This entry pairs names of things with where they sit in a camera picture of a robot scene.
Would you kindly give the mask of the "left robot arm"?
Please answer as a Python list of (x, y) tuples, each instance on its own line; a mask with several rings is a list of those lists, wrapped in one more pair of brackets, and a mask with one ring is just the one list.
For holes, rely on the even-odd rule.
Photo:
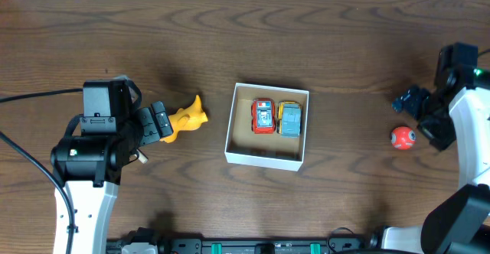
[(143, 107), (126, 77), (88, 80), (83, 113), (74, 116), (51, 151), (56, 192), (55, 253), (104, 253), (122, 169), (146, 161), (143, 146), (173, 134), (162, 102)]

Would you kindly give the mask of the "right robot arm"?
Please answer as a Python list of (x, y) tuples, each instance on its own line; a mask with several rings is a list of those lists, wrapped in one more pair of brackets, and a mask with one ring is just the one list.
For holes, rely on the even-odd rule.
[(392, 106), (417, 122), (439, 151), (456, 144), (459, 189), (421, 226), (385, 227), (371, 237), (379, 253), (487, 253), (489, 251), (489, 71), (481, 51), (454, 43), (438, 56), (434, 92), (412, 86)]

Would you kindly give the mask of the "yellow grey toy truck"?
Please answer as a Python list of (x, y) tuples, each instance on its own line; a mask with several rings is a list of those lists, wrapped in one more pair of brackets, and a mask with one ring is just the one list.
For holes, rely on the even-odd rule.
[(294, 101), (279, 102), (277, 132), (283, 138), (298, 138), (301, 133), (302, 107)]

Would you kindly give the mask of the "red toy car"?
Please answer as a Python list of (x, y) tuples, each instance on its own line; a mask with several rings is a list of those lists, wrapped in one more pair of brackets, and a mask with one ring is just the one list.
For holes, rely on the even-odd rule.
[(272, 134), (276, 131), (275, 103), (272, 99), (255, 99), (251, 106), (252, 131)]

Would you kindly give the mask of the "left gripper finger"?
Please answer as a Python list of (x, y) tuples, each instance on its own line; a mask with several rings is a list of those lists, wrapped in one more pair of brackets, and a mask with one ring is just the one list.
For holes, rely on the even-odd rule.
[(169, 137), (173, 135), (172, 124), (169, 120), (164, 103), (157, 101), (151, 104), (153, 116), (155, 117), (155, 126), (161, 137)]
[(153, 114), (149, 107), (141, 108), (136, 113), (137, 119), (142, 125), (142, 139), (140, 145), (150, 145), (160, 140), (158, 127), (155, 124)]

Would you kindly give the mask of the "orange toy rhino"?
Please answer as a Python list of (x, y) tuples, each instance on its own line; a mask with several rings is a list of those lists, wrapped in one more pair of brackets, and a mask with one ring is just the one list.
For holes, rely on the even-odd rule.
[(208, 121), (208, 117), (202, 108), (199, 95), (196, 95), (194, 102), (186, 109), (180, 108), (176, 113), (168, 117), (173, 133), (161, 139), (161, 142), (172, 143), (178, 137), (179, 132), (194, 131)]

